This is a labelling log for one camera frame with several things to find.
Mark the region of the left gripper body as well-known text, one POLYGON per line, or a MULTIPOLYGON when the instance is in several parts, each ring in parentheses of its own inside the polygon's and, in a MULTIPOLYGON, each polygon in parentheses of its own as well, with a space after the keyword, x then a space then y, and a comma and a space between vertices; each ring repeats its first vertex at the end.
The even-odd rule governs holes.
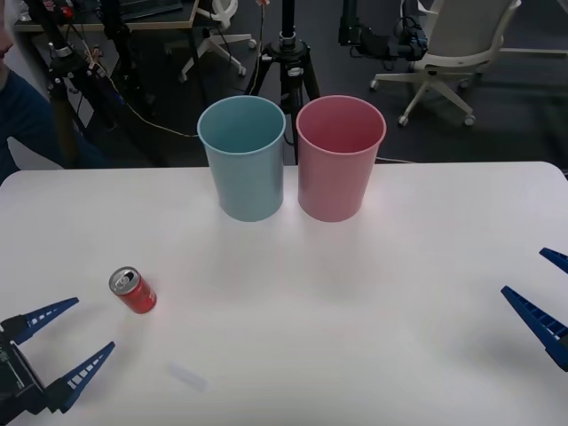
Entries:
POLYGON ((30 366, 18 345, 1 333, 1 420, 12 421, 23 412, 38 415, 44 409, 52 413, 46 388, 30 366))

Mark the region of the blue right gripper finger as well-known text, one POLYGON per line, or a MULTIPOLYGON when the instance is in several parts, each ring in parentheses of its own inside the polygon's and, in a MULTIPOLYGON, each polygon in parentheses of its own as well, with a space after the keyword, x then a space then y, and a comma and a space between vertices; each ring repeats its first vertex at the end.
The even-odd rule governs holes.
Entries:
POLYGON ((545 352, 566 372, 567 326, 522 297, 509 286, 503 287, 501 293, 542 343, 545 352))
POLYGON ((560 270, 568 273, 568 256, 560 252, 554 251, 550 248, 543 248, 540 250, 539 254, 547 259, 549 262, 554 264, 560 270))

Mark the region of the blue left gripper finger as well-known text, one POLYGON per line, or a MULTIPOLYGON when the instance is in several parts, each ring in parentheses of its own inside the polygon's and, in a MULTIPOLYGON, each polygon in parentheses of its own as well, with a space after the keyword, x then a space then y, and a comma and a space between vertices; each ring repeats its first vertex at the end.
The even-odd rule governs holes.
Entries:
POLYGON ((45 388, 46 406, 52 412, 66 413, 79 399, 81 393, 99 371, 115 347, 110 342, 78 367, 61 376, 45 388))
POLYGON ((78 303, 79 299, 72 297, 3 320, 1 322, 1 346, 7 347, 9 343, 22 344, 26 342, 36 332, 78 303))

